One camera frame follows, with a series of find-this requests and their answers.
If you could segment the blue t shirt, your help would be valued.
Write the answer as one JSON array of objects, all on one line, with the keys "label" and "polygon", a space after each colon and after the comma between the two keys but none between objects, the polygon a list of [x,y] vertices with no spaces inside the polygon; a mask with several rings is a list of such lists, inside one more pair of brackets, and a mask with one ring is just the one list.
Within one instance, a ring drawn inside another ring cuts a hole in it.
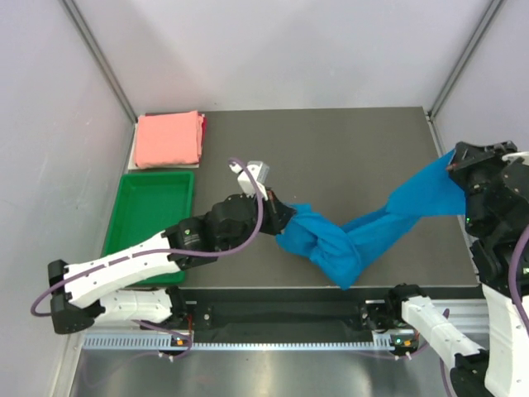
[{"label": "blue t shirt", "polygon": [[341,289],[408,233],[421,218],[465,214],[465,194],[449,176],[452,150],[395,189],[380,209],[341,226],[294,204],[296,214],[276,237],[286,252],[308,258]]}]

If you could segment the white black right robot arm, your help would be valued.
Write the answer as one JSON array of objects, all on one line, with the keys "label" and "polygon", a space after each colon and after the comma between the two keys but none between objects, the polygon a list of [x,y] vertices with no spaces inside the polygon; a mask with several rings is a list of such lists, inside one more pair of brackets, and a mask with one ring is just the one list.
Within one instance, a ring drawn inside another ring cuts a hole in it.
[{"label": "white black right robot arm", "polygon": [[447,166],[465,194],[465,230],[488,308],[489,347],[468,339],[417,285],[386,295],[386,318],[415,328],[458,396],[528,394],[528,154],[510,141],[455,145]]}]

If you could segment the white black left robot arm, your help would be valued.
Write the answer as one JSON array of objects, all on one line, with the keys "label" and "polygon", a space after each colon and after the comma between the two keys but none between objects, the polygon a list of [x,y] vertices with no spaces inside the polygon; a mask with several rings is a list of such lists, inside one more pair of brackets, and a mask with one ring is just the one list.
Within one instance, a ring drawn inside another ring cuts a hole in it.
[{"label": "white black left robot arm", "polygon": [[47,270],[53,328],[59,335],[127,321],[178,328],[188,310],[177,288],[145,291],[133,285],[213,263],[259,232],[279,235],[295,213],[270,189],[263,199],[234,194],[202,216],[183,219],[123,251],[78,264],[52,261]]}]

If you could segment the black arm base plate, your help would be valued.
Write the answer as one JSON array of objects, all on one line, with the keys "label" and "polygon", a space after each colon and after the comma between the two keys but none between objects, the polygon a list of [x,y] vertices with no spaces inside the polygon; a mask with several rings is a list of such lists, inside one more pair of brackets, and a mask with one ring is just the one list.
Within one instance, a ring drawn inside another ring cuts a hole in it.
[{"label": "black arm base plate", "polygon": [[341,343],[390,336],[394,345],[417,340],[395,319],[385,289],[172,288],[176,307],[166,324],[191,330],[197,342]]}]

